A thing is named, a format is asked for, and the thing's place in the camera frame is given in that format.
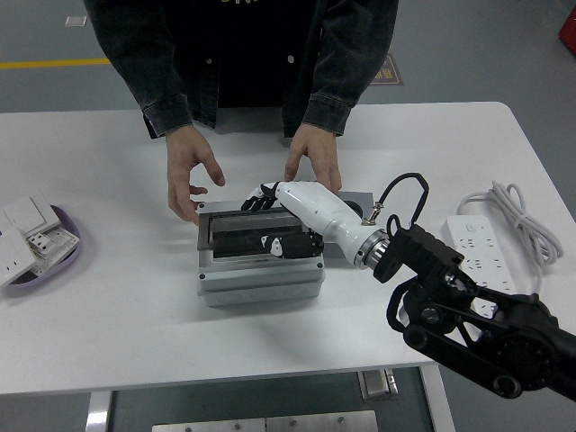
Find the person's left hand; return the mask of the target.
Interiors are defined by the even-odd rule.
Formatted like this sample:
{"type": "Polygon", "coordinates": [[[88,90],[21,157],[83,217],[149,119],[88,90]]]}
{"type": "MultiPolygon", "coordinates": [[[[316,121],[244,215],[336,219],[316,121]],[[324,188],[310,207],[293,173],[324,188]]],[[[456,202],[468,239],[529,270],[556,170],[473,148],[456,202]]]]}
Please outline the person's left hand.
{"type": "Polygon", "coordinates": [[[338,167],[335,133],[303,123],[291,141],[289,156],[284,169],[285,181],[295,179],[303,157],[310,161],[318,183],[324,185],[334,194],[341,189],[342,180],[338,167]]]}

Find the person's right hand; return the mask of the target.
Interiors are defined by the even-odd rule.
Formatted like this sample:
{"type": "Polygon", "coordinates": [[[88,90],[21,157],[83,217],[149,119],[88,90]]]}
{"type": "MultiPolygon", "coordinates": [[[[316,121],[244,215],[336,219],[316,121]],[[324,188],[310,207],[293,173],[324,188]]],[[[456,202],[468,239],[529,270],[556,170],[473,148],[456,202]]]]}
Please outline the person's right hand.
{"type": "Polygon", "coordinates": [[[199,224],[198,202],[192,197],[207,194],[205,187],[191,184],[191,172],[202,166],[212,182],[226,181],[206,138],[192,125],[171,130],[166,135],[167,202],[170,210],[183,221],[199,224]]]}

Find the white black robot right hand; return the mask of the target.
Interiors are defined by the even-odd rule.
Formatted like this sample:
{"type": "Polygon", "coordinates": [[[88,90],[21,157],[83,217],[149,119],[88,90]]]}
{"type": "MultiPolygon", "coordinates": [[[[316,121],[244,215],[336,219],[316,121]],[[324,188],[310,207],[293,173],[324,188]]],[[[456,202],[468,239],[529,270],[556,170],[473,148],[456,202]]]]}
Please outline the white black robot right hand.
{"type": "Polygon", "coordinates": [[[274,203],[280,203],[326,241],[338,244],[350,264],[360,269],[367,267],[368,252],[379,238],[377,228],[364,225],[360,216],[323,184],[307,181],[261,184],[241,209],[257,212],[274,203]]]}

